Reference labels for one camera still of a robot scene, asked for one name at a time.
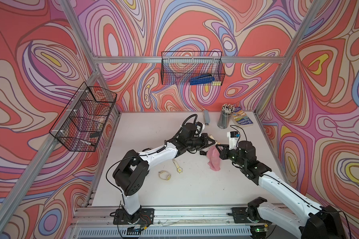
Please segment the pink cloth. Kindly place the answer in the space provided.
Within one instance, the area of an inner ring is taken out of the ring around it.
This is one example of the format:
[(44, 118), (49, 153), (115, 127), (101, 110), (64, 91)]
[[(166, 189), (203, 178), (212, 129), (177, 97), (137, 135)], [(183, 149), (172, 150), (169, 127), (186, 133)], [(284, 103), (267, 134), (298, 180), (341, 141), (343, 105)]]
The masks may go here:
[(212, 146), (206, 153), (206, 157), (209, 162), (208, 165), (213, 171), (220, 171), (221, 159), (219, 157), (219, 152), (215, 146)]

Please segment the beige strap yellow dial watch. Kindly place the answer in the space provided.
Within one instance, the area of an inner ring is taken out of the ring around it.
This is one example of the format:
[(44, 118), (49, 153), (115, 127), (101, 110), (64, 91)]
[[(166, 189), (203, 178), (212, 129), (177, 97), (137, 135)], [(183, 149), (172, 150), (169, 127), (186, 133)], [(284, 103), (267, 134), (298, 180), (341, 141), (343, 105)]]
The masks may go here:
[(175, 165), (175, 167), (177, 169), (177, 172), (182, 173), (183, 169), (180, 167), (179, 163), (175, 159), (173, 159), (172, 162), (174, 163), (174, 165)]

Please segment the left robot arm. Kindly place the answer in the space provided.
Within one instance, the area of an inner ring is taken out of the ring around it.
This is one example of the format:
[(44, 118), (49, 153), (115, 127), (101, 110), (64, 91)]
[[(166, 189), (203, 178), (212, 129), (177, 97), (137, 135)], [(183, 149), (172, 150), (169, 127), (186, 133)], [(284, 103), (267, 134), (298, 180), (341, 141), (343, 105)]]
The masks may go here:
[(138, 191), (151, 168), (185, 152), (196, 153), (215, 144), (215, 140), (203, 132), (205, 125), (197, 118), (197, 114), (187, 117), (176, 134), (165, 140), (162, 146), (143, 152), (130, 150), (118, 163), (112, 176), (122, 193), (122, 209), (127, 215), (133, 216), (140, 212)]

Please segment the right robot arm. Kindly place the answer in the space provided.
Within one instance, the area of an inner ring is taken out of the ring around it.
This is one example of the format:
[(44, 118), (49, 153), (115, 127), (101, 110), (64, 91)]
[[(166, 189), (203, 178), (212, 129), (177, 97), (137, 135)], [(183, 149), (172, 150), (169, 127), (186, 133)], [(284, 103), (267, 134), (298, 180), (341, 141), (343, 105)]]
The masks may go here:
[(252, 142), (230, 139), (229, 144), (216, 145), (219, 157), (230, 160), (240, 172), (257, 186), (267, 190), (291, 212), (257, 197), (247, 204), (244, 215), (252, 223), (269, 221), (298, 239), (345, 239), (340, 212), (322, 206), (304, 196), (282, 180), (270, 167), (257, 160)]

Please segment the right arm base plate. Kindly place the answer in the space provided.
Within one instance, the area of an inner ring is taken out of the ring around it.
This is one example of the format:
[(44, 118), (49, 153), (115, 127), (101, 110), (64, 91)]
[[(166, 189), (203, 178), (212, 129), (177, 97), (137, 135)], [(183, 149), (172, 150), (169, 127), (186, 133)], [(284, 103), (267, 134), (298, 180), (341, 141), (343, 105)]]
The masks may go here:
[(261, 218), (258, 212), (259, 206), (267, 200), (263, 197), (257, 197), (250, 201), (246, 207), (233, 207), (231, 212), (227, 213), (228, 216), (233, 217), (233, 220), (236, 224), (243, 223), (266, 223), (267, 221)]

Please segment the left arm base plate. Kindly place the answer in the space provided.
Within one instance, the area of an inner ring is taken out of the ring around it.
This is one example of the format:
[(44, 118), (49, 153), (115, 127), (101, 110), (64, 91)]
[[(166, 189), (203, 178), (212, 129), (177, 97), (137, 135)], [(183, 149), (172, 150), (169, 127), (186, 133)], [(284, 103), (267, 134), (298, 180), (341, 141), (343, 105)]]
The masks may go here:
[(134, 214), (130, 215), (124, 208), (117, 209), (110, 213), (114, 225), (143, 225), (148, 226), (154, 222), (155, 209), (140, 208)]

